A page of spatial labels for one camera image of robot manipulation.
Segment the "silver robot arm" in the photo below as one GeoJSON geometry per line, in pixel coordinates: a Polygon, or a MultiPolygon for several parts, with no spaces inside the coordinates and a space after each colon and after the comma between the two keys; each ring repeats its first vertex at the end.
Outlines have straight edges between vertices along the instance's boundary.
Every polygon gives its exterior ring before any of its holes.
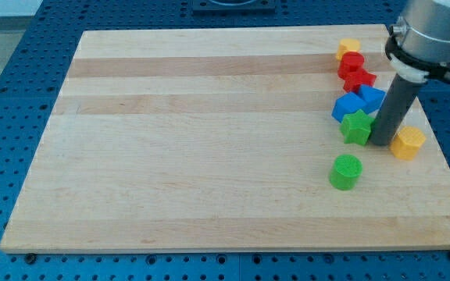
{"type": "Polygon", "coordinates": [[[409,0],[389,27],[385,54],[403,79],[450,84],[450,0],[409,0]]]}

